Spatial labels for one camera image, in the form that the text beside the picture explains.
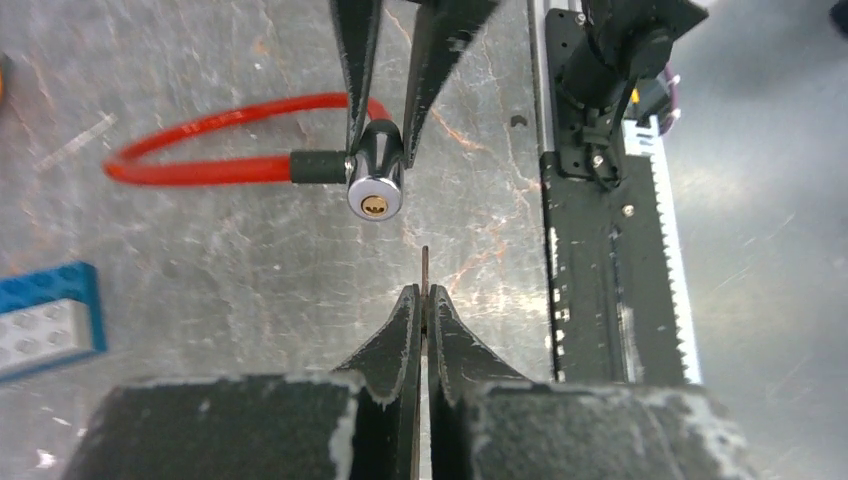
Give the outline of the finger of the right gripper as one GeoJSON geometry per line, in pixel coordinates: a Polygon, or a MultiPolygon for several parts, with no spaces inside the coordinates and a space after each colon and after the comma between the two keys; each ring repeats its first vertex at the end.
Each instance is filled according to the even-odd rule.
{"type": "Polygon", "coordinates": [[[346,150],[354,154],[368,118],[383,2],[330,0],[329,7],[348,96],[346,150]]]}
{"type": "Polygon", "coordinates": [[[416,11],[405,96],[404,167],[414,165],[431,107],[475,36],[498,9],[497,1],[421,1],[416,11]]]}

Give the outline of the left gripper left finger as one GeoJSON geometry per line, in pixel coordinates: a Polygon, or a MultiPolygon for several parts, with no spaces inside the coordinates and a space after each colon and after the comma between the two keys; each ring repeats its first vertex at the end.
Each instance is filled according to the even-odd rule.
{"type": "Polygon", "coordinates": [[[112,389],[67,479],[414,479],[423,300],[324,371],[149,377],[112,389]]]}

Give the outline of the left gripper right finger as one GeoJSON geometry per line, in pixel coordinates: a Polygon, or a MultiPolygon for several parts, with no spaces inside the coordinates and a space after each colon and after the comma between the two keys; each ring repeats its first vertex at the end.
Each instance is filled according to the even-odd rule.
{"type": "Polygon", "coordinates": [[[748,443],[695,386],[540,383],[427,302],[431,465],[437,479],[752,479],[748,443]]]}

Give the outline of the small silver key bunch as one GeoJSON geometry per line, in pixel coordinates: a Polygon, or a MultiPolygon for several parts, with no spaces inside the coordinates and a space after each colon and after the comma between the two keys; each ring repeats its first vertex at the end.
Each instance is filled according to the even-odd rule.
{"type": "Polygon", "coordinates": [[[421,249],[421,294],[424,298],[429,293],[429,247],[424,245],[421,249]]]}

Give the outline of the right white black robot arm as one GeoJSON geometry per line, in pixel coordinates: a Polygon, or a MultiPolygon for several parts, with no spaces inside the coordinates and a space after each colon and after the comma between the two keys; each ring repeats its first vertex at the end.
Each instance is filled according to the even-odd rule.
{"type": "MultiPolygon", "coordinates": [[[[496,12],[497,1],[421,1],[411,42],[403,119],[404,166],[414,164],[421,130],[448,77],[496,12]]],[[[365,126],[383,4],[332,1],[334,35],[349,98],[347,150],[354,153],[365,126]]],[[[622,84],[656,76],[672,46],[708,17],[691,1],[585,1],[585,37],[574,52],[580,80],[570,94],[579,104],[605,108],[622,84]]]]}

